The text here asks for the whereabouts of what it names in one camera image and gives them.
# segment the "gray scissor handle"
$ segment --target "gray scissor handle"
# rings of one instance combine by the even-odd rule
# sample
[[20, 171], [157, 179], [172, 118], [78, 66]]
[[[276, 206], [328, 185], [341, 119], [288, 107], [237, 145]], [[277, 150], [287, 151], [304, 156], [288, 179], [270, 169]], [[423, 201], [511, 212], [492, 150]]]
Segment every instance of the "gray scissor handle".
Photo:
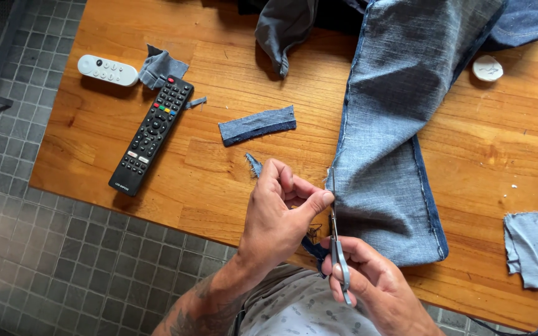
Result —
[[352, 305], [350, 296], [348, 295], [348, 288], [350, 287], [350, 270], [348, 264], [344, 258], [344, 251], [342, 250], [342, 244], [339, 240], [335, 240], [334, 236], [331, 236], [331, 266], [340, 264], [342, 268], [342, 275], [344, 277], [344, 283], [340, 283], [342, 294], [344, 294], [344, 301], [348, 305]]

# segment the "black remote control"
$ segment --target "black remote control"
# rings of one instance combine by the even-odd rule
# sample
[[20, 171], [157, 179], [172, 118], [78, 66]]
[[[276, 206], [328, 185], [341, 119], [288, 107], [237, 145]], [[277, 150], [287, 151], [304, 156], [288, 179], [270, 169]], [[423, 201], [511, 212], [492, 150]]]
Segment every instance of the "black remote control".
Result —
[[190, 83], [174, 76], [167, 78], [111, 176], [109, 186], [124, 194], [136, 195], [159, 148], [190, 100], [192, 91], [194, 88]]

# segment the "white chalk disc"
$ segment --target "white chalk disc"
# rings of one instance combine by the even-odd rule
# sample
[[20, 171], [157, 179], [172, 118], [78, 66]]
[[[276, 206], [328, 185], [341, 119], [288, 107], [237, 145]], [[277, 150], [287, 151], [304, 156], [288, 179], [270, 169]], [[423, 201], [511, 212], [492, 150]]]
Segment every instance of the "white chalk disc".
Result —
[[485, 82], [497, 81], [503, 75], [502, 65], [489, 55], [477, 58], [472, 64], [472, 72]]

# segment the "person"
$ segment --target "person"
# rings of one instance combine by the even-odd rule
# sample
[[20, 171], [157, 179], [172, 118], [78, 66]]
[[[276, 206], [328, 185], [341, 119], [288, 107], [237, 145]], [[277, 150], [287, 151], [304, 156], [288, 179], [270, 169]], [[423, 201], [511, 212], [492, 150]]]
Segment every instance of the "person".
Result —
[[[250, 193], [238, 251], [180, 297], [153, 336], [227, 335], [242, 306], [241, 335], [444, 336], [400, 270], [360, 239], [340, 236], [352, 306], [344, 303], [341, 267], [331, 266], [330, 255], [322, 265], [329, 280], [280, 265], [332, 202], [330, 191], [267, 160]], [[327, 248], [329, 238], [320, 243]]]

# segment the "remote control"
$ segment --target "remote control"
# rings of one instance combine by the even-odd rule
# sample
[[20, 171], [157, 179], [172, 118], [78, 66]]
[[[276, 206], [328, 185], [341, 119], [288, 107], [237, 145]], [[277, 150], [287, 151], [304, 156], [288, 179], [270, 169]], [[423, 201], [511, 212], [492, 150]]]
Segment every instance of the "remote control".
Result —
[[85, 76], [121, 86], [132, 86], [138, 82], [138, 71], [133, 66], [93, 55], [80, 57], [78, 70]]
[[167, 78], [111, 176], [110, 187], [130, 196], [136, 195], [192, 91], [194, 88], [190, 83], [174, 76]]

